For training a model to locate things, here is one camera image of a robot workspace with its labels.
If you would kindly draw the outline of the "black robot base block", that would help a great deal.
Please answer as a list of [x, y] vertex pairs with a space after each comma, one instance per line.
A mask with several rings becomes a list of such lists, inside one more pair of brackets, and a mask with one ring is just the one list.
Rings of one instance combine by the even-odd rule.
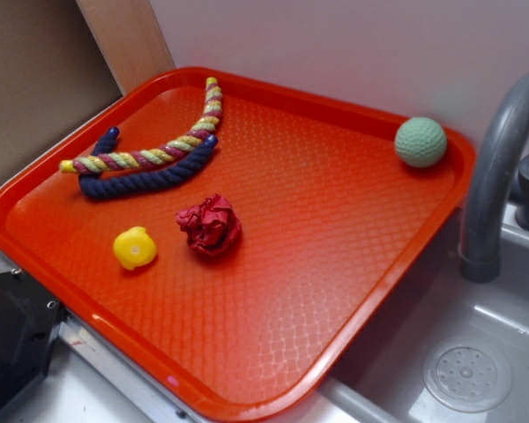
[[0, 273], [0, 416], [48, 375], [63, 305], [26, 272]]

